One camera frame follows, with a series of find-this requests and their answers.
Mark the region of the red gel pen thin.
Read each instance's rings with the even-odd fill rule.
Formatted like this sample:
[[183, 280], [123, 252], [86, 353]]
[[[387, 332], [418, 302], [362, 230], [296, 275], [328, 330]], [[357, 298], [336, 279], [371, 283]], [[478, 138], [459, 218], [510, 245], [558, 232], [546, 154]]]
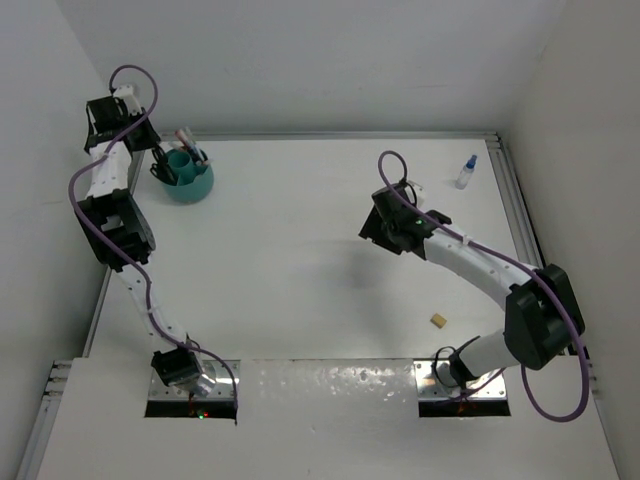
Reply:
[[183, 144], [183, 146], [192, 152], [193, 154], [199, 156], [200, 152], [196, 144], [191, 140], [190, 136], [183, 130], [178, 129], [175, 131], [176, 138]]

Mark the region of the large black handled scissors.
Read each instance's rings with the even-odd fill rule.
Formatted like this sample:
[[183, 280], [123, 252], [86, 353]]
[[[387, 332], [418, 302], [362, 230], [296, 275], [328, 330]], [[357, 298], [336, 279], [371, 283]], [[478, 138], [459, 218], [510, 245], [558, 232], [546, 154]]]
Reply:
[[169, 165], [166, 152], [157, 144], [151, 148], [151, 154], [154, 162], [150, 167], [150, 173], [158, 181], [166, 185], [175, 186], [177, 184], [177, 177]]

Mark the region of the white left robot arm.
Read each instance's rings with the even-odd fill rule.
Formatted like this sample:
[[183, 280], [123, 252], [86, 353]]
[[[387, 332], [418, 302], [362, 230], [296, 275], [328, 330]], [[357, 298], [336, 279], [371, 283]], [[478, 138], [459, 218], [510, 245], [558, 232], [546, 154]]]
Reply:
[[142, 272], [155, 250], [152, 230], [130, 191], [129, 169], [135, 152], [151, 151], [166, 164], [160, 138], [135, 95], [116, 95], [86, 104], [89, 132], [85, 151], [94, 162], [89, 191], [77, 202], [78, 217], [98, 261], [126, 285], [154, 345], [151, 366], [168, 388], [191, 395], [204, 367], [195, 343], [174, 322], [166, 321]]

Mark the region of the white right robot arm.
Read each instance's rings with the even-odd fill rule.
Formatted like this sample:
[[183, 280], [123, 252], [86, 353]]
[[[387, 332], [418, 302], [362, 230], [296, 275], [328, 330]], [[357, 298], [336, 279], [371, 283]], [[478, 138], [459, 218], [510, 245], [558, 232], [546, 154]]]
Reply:
[[382, 188], [372, 195], [373, 207], [359, 236], [399, 255], [412, 253], [462, 277], [504, 311], [504, 327], [476, 336], [442, 364], [432, 365], [439, 386], [461, 390], [482, 375], [521, 364], [540, 370], [572, 343], [558, 309], [526, 272], [456, 240], [438, 225], [458, 235], [451, 219], [430, 210], [428, 220], [399, 201], [407, 183]]

